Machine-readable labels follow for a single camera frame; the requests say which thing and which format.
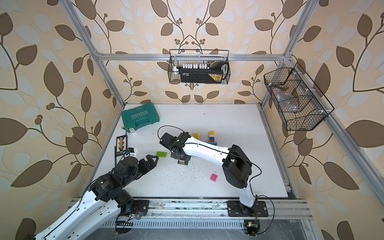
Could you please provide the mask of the lime green long lego brick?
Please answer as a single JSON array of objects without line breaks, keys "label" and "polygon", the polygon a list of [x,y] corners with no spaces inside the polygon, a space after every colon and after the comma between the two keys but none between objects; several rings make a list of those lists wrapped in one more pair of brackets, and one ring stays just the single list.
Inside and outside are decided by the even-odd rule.
[{"label": "lime green long lego brick", "polygon": [[156,156],[159,157],[159,158],[166,158],[167,157],[167,153],[166,152],[157,152]]}]

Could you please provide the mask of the dark green long lego brick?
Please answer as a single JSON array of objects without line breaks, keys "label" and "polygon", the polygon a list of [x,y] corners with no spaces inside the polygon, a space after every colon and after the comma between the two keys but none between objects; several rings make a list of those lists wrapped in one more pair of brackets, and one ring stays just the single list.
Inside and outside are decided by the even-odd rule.
[{"label": "dark green long lego brick", "polygon": [[189,161],[178,161],[178,164],[187,166],[189,164]]}]

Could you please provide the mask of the pink lego brick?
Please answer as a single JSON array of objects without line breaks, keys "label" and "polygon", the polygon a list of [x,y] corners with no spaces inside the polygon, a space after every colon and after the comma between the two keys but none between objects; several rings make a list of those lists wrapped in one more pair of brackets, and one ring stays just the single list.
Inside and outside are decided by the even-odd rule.
[{"label": "pink lego brick", "polygon": [[217,175],[212,174],[211,177],[210,177],[210,180],[213,181],[213,182],[216,182],[217,177],[218,177]]}]

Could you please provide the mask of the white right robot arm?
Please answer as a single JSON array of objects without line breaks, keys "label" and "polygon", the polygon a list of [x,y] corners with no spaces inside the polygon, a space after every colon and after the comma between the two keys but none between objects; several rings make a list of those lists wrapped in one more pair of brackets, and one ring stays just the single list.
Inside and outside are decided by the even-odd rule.
[{"label": "white right robot arm", "polygon": [[171,157],[179,162],[186,163],[191,157],[197,157],[223,169],[227,182],[239,194],[239,202],[228,207],[230,214],[255,218],[262,216],[263,207],[258,203],[258,197],[251,186],[252,167],[257,165],[249,160],[241,147],[215,146],[202,142],[187,132],[182,132],[177,137],[164,133],[159,139],[160,144],[171,152]]}]

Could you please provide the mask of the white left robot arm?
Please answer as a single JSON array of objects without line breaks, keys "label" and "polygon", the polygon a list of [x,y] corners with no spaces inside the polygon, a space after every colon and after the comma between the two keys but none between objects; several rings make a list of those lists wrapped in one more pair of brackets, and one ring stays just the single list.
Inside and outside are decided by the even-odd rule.
[{"label": "white left robot arm", "polygon": [[58,220],[25,240],[84,240],[105,222],[127,216],[138,218],[148,210],[149,201],[135,201],[124,188],[153,170],[159,157],[126,157],[107,174],[99,176],[85,190],[80,200]]}]

